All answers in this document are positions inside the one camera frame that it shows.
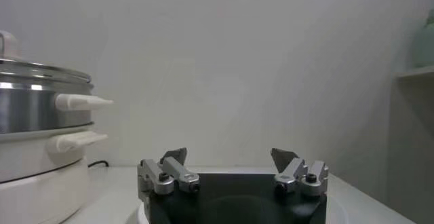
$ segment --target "white countertop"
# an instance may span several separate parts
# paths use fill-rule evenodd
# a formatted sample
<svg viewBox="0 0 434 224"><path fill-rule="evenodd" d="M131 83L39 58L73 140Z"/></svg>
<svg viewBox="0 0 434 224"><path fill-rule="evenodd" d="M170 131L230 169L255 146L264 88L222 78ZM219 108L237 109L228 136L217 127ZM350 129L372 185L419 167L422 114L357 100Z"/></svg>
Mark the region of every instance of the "white countertop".
<svg viewBox="0 0 434 224"><path fill-rule="evenodd" d="M196 168L195 172L275 173L273 168ZM135 167L90 169L89 200L64 224L124 224L135 218L137 198ZM339 178L330 175L328 185L329 224L414 224Z"/></svg>

